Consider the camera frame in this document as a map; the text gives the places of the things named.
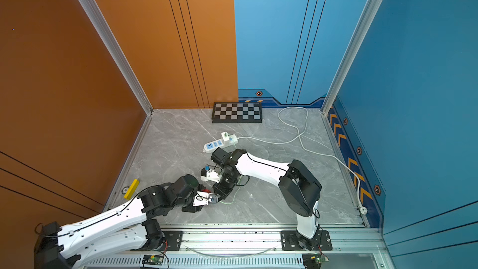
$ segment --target black line stripe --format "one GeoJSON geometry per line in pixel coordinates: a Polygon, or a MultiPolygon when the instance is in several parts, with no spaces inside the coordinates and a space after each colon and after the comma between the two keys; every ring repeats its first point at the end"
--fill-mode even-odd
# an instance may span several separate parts
{"type": "Polygon", "coordinates": [[[189,20],[191,21],[191,27],[193,29],[193,37],[194,37],[194,43],[196,44],[197,58],[199,59],[199,67],[201,69],[201,75],[203,76],[204,90],[206,91],[207,107],[210,108],[211,105],[209,105],[209,96],[207,95],[207,87],[206,87],[206,81],[204,80],[203,66],[201,64],[201,57],[199,55],[199,49],[197,47],[196,34],[194,33],[193,19],[191,18],[191,11],[189,10],[189,3],[187,2],[187,0],[186,0],[186,5],[187,5],[187,11],[189,13],[189,20]]]}
{"type": "Polygon", "coordinates": [[[394,257],[401,257],[401,256],[411,255],[411,254],[414,254],[414,253],[419,253],[419,252],[424,252],[424,251],[430,251],[430,250],[436,250],[436,249],[442,249],[442,248],[449,248],[449,247],[453,247],[453,246],[460,246],[460,245],[471,244],[471,243],[476,243],[476,242],[478,242],[478,240],[469,241],[469,242],[463,242],[463,243],[458,243],[458,244],[451,244],[451,245],[442,246],[442,247],[437,247],[437,248],[424,249],[424,250],[419,250],[419,251],[414,251],[414,252],[409,252],[409,253],[403,253],[403,254],[401,254],[401,255],[396,255],[396,256],[391,256],[391,257],[392,257],[392,258],[394,258],[394,257]]]}
{"type": "Polygon", "coordinates": [[[184,31],[186,33],[187,44],[189,45],[189,52],[191,52],[191,59],[193,60],[194,72],[196,73],[197,86],[199,87],[199,93],[201,94],[201,100],[203,101],[203,108],[206,108],[204,104],[203,92],[201,91],[201,84],[199,83],[199,77],[197,75],[196,63],[194,62],[193,50],[191,49],[191,43],[189,42],[189,36],[187,35],[186,22],[184,21],[184,16],[182,15],[181,2],[178,0],[179,11],[181,12],[182,24],[184,25],[184,31]]]}
{"type": "Polygon", "coordinates": [[[296,81],[296,86],[294,87],[294,93],[292,94],[291,103],[294,102],[294,96],[296,95],[297,82],[299,82],[300,70],[302,69],[303,57],[305,56],[305,51],[307,50],[307,44],[309,42],[309,36],[310,36],[310,30],[312,29],[312,23],[314,23],[314,16],[315,16],[315,9],[317,9],[317,2],[319,2],[319,0],[315,1],[314,13],[312,14],[312,20],[310,21],[310,26],[309,26],[309,33],[307,34],[307,40],[305,41],[305,47],[303,48],[302,60],[300,62],[299,72],[297,73],[297,81],[296,81]]]}
{"type": "Polygon", "coordinates": [[[395,229],[395,230],[393,230],[393,231],[386,232],[386,233],[384,233],[384,235],[386,235],[386,234],[390,234],[390,233],[393,233],[393,232],[396,232],[396,231],[398,231],[398,230],[401,230],[401,229],[403,229],[403,228],[406,228],[406,227],[412,226],[412,225],[414,225],[414,224],[419,224],[419,223],[421,223],[421,222],[423,222],[423,221],[426,221],[426,220],[428,220],[428,219],[432,219],[432,218],[435,218],[435,217],[438,217],[438,216],[444,215],[444,214],[446,214],[446,213],[450,213],[450,212],[456,211],[456,210],[458,210],[458,209],[461,209],[461,208],[464,208],[464,207],[468,207],[468,206],[470,206],[470,205],[473,205],[474,203],[477,203],[477,202],[478,202],[478,201],[470,202],[470,203],[468,203],[468,204],[465,204],[465,205],[463,205],[463,206],[461,206],[461,207],[457,207],[457,208],[455,208],[455,209],[451,209],[451,210],[449,210],[449,211],[446,211],[446,212],[443,212],[443,213],[437,214],[437,215],[435,215],[435,216],[432,216],[432,217],[429,217],[429,218],[422,219],[422,220],[420,220],[420,221],[417,221],[417,222],[415,222],[415,223],[412,223],[412,224],[409,224],[409,225],[403,226],[403,227],[401,227],[401,228],[398,228],[398,229],[395,229]]]}
{"type": "Polygon", "coordinates": [[[22,180],[24,180],[24,181],[27,181],[27,182],[29,182],[29,183],[35,185],[35,186],[38,186],[39,188],[42,188],[42,189],[45,189],[45,190],[51,192],[52,194],[56,194],[56,195],[58,195],[58,196],[61,196],[61,197],[63,197],[63,198],[66,199],[66,200],[69,200],[69,201],[71,201],[71,202],[74,202],[75,204],[78,204],[78,205],[80,205],[80,206],[82,206],[82,207],[85,207],[85,208],[87,208],[87,209],[90,209],[91,211],[96,212],[96,213],[99,214],[99,212],[96,211],[96,210],[93,210],[93,209],[91,209],[91,208],[88,208],[87,206],[82,205],[82,204],[80,204],[79,202],[75,202],[74,200],[70,200],[69,198],[64,197],[64,196],[61,195],[61,194],[58,194],[58,193],[56,193],[56,192],[54,192],[54,191],[51,191],[50,189],[47,189],[47,188],[45,188],[45,187],[43,187],[43,186],[40,186],[40,185],[38,185],[38,184],[36,184],[36,183],[33,183],[33,182],[31,182],[31,181],[29,181],[29,180],[27,180],[27,179],[25,179],[25,178],[22,178],[21,176],[15,175],[13,172],[9,172],[8,170],[5,170],[5,169],[3,169],[3,168],[1,168],[1,167],[0,167],[0,170],[3,170],[3,171],[5,171],[5,172],[7,172],[7,173],[9,173],[9,174],[11,174],[11,175],[17,177],[17,178],[20,178],[20,179],[22,179],[22,180]]]}
{"type": "Polygon", "coordinates": [[[296,68],[297,54],[299,53],[300,39],[302,38],[302,31],[303,31],[303,26],[305,24],[305,16],[307,15],[307,9],[309,7],[309,1],[310,0],[307,0],[307,5],[305,6],[305,13],[303,15],[302,28],[300,30],[300,36],[299,36],[299,43],[297,44],[296,58],[294,59],[294,66],[292,67],[291,81],[289,82],[289,90],[287,91],[287,98],[285,99],[285,104],[287,104],[287,101],[289,100],[289,93],[291,92],[292,77],[294,76],[294,69],[296,68]]]}
{"type": "Polygon", "coordinates": [[[193,91],[194,91],[194,96],[196,97],[197,107],[200,108],[199,101],[197,100],[196,89],[194,88],[193,76],[191,76],[191,71],[189,70],[189,64],[187,62],[186,52],[184,51],[184,46],[182,45],[181,34],[179,34],[179,27],[178,27],[178,23],[176,22],[175,11],[173,10],[173,4],[171,3],[171,0],[169,0],[169,5],[171,6],[171,11],[173,12],[173,18],[176,23],[176,29],[178,31],[179,41],[181,42],[182,53],[184,54],[184,60],[186,60],[187,71],[189,72],[189,78],[191,78],[191,84],[193,85],[193,91]]]}
{"type": "Polygon", "coordinates": [[[476,224],[476,223],[478,223],[478,221],[470,222],[470,223],[468,223],[468,224],[462,224],[462,225],[455,226],[455,227],[451,227],[451,228],[447,228],[447,229],[441,230],[441,231],[439,231],[439,232],[429,233],[429,234],[427,234],[427,235],[418,236],[418,237],[415,237],[415,238],[412,238],[412,239],[408,239],[408,240],[403,240],[403,241],[400,241],[400,242],[397,242],[397,243],[388,244],[387,246],[392,246],[392,245],[395,245],[395,244],[399,244],[399,243],[403,243],[403,242],[407,242],[407,241],[412,241],[412,240],[415,240],[415,239],[418,239],[418,238],[423,238],[423,237],[427,237],[427,236],[439,234],[439,233],[442,233],[442,232],[451,231],[451,230],[454,230],[454,229],[457,229],[457,228],[460,228],[460,227],[463,227],[463,226],[472,225],[472,224],[476,224]]]}
{"type": "Polygon", "coordinates": [[[26,195],[26,194],[22,194],[22,193],[20,193],[20,192],[18,192],[18,191],[12,190],[12,189],[7,188],[7,187],[5,187],[5,186],[0,185],[0,187],[3,188],[3,189],[6,189],[6,190],[10,190],[11,192],[14,192],[14,193],[16,193],[16,194],[20,194],[20,195],[23,195],[23,196],[25,196],[25,197],[31,198],[31,199],[34,200],[34,201],[42,202],[42,203],[44,203],[44,204],[46,204],[46,205],[49,205],[49,206],[54,207],[54,208],[57,208],[58,210],[62,210],[62,211],[68,212],[68,213],[70,213],[70,214],[73,214],[73,215],[75,215],[75,216],[78,216],[78,217],[80,217],[80,218],[86,219],[86,217],[83,217],[83,216],[80,216],[80,215],[78,215],[78,214],[72,213],[72,212],[70,212],[70,211],[67,211],[67,210],[65,210],[65,209],[59,208],[59,207],[57,207],[57,206],[53,206],[52,204],[49,204],[49,203],[47,203],[47,202],[44,202],[44,201],[41,201],[41,200],[37,200],[36,198],[33,198],[33,197],[28,196],[28,195],[26,195]]]}
{"type": "Polygon", "coordinates": [[[73,188],[71,188],[71,187],[69,187],[69,186],[66,186],[66,185],[65,185],[65,184],[63,184],[62,182],[60,182],[60,181],[58,181],[58,180],[55,180],[55,179],[53,179],[52,177],[50,177],[50,176],[48,176],[48,175],[46,175],[46,174],[42,173],[42,172],[41,172],[41,171],[39,171],[39,170],[36,170],[36,169],[34,169],[33,167],[31,167],[31,166],[29,166],[29,165],[27,165],[27,164],[25,164],[25,163],[21,162],[20,160],[18,160],[18,159],[15,159],[14,157],[12,157],[12,156],[10,156],[10,155],[8,155],[8,154],[5,154],[5,153],[4,153],[4,152],[2,152],[2,151],[0,151],[0,153],[2,153],[3,155],[7,156],[8,158],[10,158],[10,159],[12,159],[12,160],[15,160],[15,161],[17,161],[17,162],[18,162],[18,163],[20,163],[20,164],[23,164],[23,165],[27,166],[29,169],[31,169],[31,170],[34,170],[34,171],[38,172],[38,173],[39,173],[39,174],[41,174],[41,175],[43,175],[43,176],[45,176],[45,177],[47,177],[47,178],[50,178],[50,179],[52,179],[53,181],[57,182],[58,184],[60,184],[60,185],[63,185],[64,187],[66,187],[66,188],[68,188],[68,189],[71,189],[71,190],[73,190],[74,192],[76,192],[76,193],[78,193],[78,194],[81,194],[81,195],[83,195],[84,197],[86,197],[86,198],[88,198],[88,199],[90,199],[90,200],[92,200],[92,201],[94,201],[94,202],[97,202],[98,204],[100,204],[100,205],[102,205],[102,206],[103,206],[103,204],[102,204],[102,203],[100,203],[100,202],[98,202],[98,201],[96,201],[96,200],[92,199],[91,197],[88,197],[88,196],[86,196],[85,194],[82,194],[82,193],[81,193],[81,192],[79,192],[79,191],[76,191],[75,189],[73,189],[73,188]]]}
{"type": "Polygon", "coordinates": [[[320,25],[320,20],[322,19],[322,14],[324,13],[324,7],[326,6],[326,1],[327,0],[324,0],[324,4],[322,5],[322,12],[320,12],[320,17],[319,17],[319,23],[317,24],[317,29],[315,30],[315,36],[314,36],[314,41],[312,42],[312,47],[310,48],[310,53],[309,53],[309,58],[307,60],[307,65],[305,66],[305,70],[303,72],[303,77],[302,77],[302,83],[300,85],[300,90],[299,90],[299,94],[297,95],[297,101],[296,103],[299,102],[299,96],[300,96],[300,92],[302,91],[302,85],[303,85],[303,81],[305,79],[305,74],[307,73],[307,68],[309,66],[309,61],[310,61],[310,56],[312,55],[312,50],[314,49],[314,43],[315,43],[315,37],[317,37],[317,32],[319,31],[319,25],[320,25]]]}

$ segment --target yellow block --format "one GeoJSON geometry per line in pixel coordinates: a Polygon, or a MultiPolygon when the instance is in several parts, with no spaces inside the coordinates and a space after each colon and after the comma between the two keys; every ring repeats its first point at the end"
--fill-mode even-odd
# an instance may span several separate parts
{"type": "Polygon", "coordinates": [[[131,196],[133,196],[139,184],[140,184],[140,181],[138,181],[137,179],[134,179],[133,183],[131,183],[131,186],[128,189],[128,192],[126,192],[126,194],[124,195],[124,198],[127,200],[130,200],[131,196]]]}

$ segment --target white power cable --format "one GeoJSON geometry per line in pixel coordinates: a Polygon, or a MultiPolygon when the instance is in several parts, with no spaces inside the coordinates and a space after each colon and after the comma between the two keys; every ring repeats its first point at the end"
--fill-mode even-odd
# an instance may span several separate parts
{"type": "Polygon", "coordinates": [[[296,137],[294,137],[294,139],[292,139],[292,140],[290,140],[290,141],[286,141],[286,142],[271,142],[271,141],[266,141],[266,140],[258,139],[258,138],[255,138],[255,137],[250,137],[250,136],[242,136],[242,137],[238,137],[238,139],[241,139],[241,138],[249,138],[249,139],[254,139],[254,140],[257,140],[257,141],[262,141],[262,142],[270,143],[270,144],[274,144],[274,145],[285,145],[285,144],[290,143],[290,142],[296,140],[297,138],[299,138],[300,144],[301,144],[302,148],[303,148],[305,151],[310,152],[310,153],[314,153],[314,154],[317,154],[317,155],[320,155],[320,156],[327,156],[327,157],[335,158],[335,159],[336,159],[340,164],[342,164],[348,171],[350,171],[351,174],[353,174],[353,175],[356,177],[356,179],[357,179],[357,181],[358,181],[358,185],[357,185],[357,200],[358,200],[358,207],[359,207],[358,210],[360,211],[360,213],[362,213],[362,214],[364,214],[364,215],[367,214],[367,208],[365,208],[364,206],[362,206],[362,202],[360,201],[360,179],[359,179],[359,177],[357,176],[357,174],[356,174],[353,170],[351,170],[347,165],[345,165],[342,161],[340,161],[340,159],[337,158],[336,156],[334,156],[334,155],[329,155],[329,154],[317,153],[317,152],[311,151],[311,150],[309,150],[309,149],[306,149],[305,146],[303,146],[301,135],[304,134],[305,131],[307,130],[307,118],[308,118],[308,116],[309,116],[309,111],[307,110],[307,108],[304,108],[304,107],[289,106],[289,107],[286,107],[286,108],[281,109],[281,110],[279,111],[279,113],[277,114],[277,117],[279,118],[279,120],[280,120],[281,122],[283,122],[284,124],[290,126],[290,127],[296,128],[296,130],[297,130],[298,135],[297,135],[296,137]],[[305,128],[304,128],[304,130],[303,130],[302,133],[300,132],[300,130],[299,130],[298,127],[296,127],[296,126],[294,126],[294,125],[291,125],[291,124],[288,124],[288,123],[284,122],[284,121],[281,119],[281,115],[280,115],[281,112],[284,111],[284,110],[286,110],[286,109],[289,109],[289,108],[304,109],[304,110],[307,112],[307,115],[305,116],[305,128]]]}

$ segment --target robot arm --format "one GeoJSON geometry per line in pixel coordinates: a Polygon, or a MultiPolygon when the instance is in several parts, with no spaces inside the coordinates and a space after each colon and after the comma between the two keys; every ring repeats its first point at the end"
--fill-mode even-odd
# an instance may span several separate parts
{"type": "Polygon", "coordinates": [[[57,222],[47,224],[35,245],[35,269],[78,268],[119,251],[157,249],[164,234],[154,218],[176,207],[200,211],[204,195],[198,200],[198,193],[204,189],[195,177],[186,175],[175,183],[148,187],[128,202],[86,220],[61,227],[57,222]]]}
{"type": "Polygon", "coordinates": [[[211,160],[223,169],[220,181],[213,185],[219,200],[231,193],[241,175],[269,182],[279,187],[289,208],[297,213],[299,244],[308,250],[317,245],[314,211],[318,207],[322,186],[302,162],[278,163],[254,157],[246,150],[227,153],[221,148],[214,151],[211,160]]]}
{"type": "Polygon", "coordinates": [[[221,177],[208,193],[192,175],[174,183],[148,187],[128,202],[92,218],[59,226],[45,225],[35,245],[35,269],[75,269],[109,254],[129,249],[155,250],[164,234],[156,216],[166,216],[181,207],[197,212],[204,205],[225,199],[241,175],[269,182],[281,190],[289,207],[297,213],[299,244],[308,250],[317,245],[317,208],[322,186],[300,161],[290,164],[257,158],[246,150],[227,153],[218,148],[211,157],[222,168],[221,177]]]}

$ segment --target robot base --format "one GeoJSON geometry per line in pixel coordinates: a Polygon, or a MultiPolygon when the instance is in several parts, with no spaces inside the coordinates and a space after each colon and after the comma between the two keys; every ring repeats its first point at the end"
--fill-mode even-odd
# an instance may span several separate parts
{"type": "Polygon", "coordinates": [[[328,231],[317,229],[312,239],[308,239],[297,231],[281,231],[282,250],[332,250],[332,242],[328,231]]]}

